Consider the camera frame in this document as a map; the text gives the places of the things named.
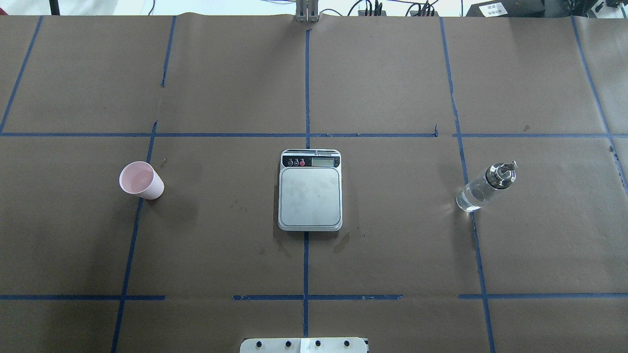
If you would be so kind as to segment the black power strip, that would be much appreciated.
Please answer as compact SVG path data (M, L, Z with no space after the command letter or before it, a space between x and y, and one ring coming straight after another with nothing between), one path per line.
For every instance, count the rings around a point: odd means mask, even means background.
M372 6L368 4L366 9L358 11L358 16L382 17L382 16L386 16L386 12L383 10L383 3L377 3Z

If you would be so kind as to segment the pink plastic cup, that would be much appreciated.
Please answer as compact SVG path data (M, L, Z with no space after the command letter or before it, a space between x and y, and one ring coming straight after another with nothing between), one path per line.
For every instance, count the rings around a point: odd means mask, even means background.
M165 185L159 174L150 163L135 161L126 165L119 174L120 188L130 195L146 200L155 200L165 190Z

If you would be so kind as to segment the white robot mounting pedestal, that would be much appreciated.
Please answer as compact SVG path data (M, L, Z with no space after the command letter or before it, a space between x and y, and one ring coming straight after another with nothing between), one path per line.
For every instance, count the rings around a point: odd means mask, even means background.
M245 339L240 353L368 353L368 340L360 337Z

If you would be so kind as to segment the clear glass sauce bottle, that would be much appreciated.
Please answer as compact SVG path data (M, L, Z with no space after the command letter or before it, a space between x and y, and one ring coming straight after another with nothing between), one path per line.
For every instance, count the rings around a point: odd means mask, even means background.
M518 163L494 163L484 172L469 181L457 195L458 208L472 213L493 201L498 195L512 187L517 178Z

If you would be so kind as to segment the grey aluminium frame post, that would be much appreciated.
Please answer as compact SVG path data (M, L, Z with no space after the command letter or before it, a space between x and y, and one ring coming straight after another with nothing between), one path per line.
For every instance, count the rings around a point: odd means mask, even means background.
M295 20L297 23L316 23L320 19L319 0L296 0Z

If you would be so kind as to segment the white digital kitchen scale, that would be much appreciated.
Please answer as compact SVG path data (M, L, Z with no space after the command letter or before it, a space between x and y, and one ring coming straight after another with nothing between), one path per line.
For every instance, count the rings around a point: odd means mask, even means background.
M288 149L280 156L278 227L284 231L336 232L343 226L341 153Z

